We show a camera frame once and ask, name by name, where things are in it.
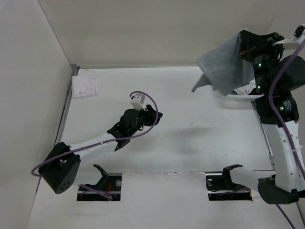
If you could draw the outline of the grey tank top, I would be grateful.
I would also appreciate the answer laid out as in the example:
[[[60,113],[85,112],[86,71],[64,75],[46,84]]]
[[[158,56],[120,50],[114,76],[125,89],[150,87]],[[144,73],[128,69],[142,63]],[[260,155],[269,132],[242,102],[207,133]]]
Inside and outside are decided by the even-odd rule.
[[[250,62],[239,57],[241,45],[240,32],[214,50],[209,51],[197,60],[203,74],[192,87],[192,92],[204,86],[227,96],[233,90],[246,86],[254,79]]]

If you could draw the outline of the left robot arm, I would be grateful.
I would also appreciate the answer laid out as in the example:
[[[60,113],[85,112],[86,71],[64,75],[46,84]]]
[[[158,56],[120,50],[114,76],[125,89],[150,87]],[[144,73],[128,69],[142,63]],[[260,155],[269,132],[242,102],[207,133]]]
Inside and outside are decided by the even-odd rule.
[[[122,149],[131,139],[139,137],[137,132],[145,126],[152,129],[157,125],[162,116],[151,105],[141,110],[127,109],[119,122],[99,137],[72,145],[57,143],[38,166],[37,175],[48,183],[55,194],[61,194],[75,182],[82,162]]]

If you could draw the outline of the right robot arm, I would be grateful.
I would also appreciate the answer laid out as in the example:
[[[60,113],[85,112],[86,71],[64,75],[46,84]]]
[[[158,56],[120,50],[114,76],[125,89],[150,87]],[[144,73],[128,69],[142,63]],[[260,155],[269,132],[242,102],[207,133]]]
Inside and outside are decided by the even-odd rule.
[[[239,56],[254,70],[255,100],[260,122],[273,153],[275,174],[254,184],[267,204],[297,202],[305,196],[305,166],[298,139],[299,112],[291,92],[305,84],[305,61],[298,53],[305,45],[305,28],[291,39],[276,32],[240,32]]]

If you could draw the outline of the white tank top in basket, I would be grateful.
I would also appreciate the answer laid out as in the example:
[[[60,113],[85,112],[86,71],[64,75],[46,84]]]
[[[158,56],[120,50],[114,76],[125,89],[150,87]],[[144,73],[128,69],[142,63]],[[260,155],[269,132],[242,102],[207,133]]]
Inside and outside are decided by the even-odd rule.
[[[247,85],[234,89],[231,94],[233,95],[250,95],[256,88],[255,80],[250,81]]]

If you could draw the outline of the folded white tank top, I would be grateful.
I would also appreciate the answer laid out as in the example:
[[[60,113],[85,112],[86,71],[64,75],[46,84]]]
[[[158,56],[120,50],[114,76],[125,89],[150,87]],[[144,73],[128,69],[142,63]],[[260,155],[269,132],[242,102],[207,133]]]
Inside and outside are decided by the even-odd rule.
[[[98,95],[97,77],[92,73],[72,77],[72,98],[86,98]]]

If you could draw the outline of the white plastic laundry basket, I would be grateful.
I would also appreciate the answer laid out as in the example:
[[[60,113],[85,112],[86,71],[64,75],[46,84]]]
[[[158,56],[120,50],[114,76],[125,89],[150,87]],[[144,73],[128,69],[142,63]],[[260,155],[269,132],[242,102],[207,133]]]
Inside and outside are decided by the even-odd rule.
[[[263,94],[258,93],[256,88],[251,92],[250,95],[233,95],[233,94],[229,94],[226,96],[227,98],[233,100],[233,101],[244,101],[244,102],[252,102],[255,101],[258,98],[263,97]]]

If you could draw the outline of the left metal table rail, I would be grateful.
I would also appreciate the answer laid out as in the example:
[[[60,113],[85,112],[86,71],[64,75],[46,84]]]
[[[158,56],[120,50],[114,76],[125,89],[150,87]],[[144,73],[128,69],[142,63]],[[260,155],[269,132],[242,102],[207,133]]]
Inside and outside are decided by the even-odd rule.
[[[67,115],[68,115],[69,107],[70,107],[71,100],[72,100],[72,77],[78,75],[79,68],[80,67],[78,65],[71,64],[72,72],[71,72],[70,81],[69,81],[69,85],[68,85],[68,89],[67,89],[67,93],[66,93],[66,98],[65,98],[64,106],[63,106],[62,113],[61,113],[61,119],[60,119],[60,123],[59,123],[59,127],[57,130],[57,134],[56,134],[56,138],[55,138],[53,147],[55,147],[62,140],[62,135],[64,132]]]

